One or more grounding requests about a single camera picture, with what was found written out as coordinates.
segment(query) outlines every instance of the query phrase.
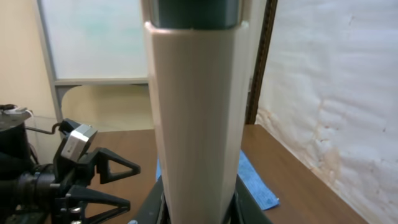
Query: white sheet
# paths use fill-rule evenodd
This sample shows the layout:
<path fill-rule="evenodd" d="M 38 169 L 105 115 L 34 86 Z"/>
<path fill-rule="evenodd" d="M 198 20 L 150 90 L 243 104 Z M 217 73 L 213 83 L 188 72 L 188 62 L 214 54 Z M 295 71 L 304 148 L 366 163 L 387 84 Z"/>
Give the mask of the white sheet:
<path fill-rule="evenodd" d="M 370 223 L 398 223 L 398 2 L 279 0 L 263 125 Z"/>

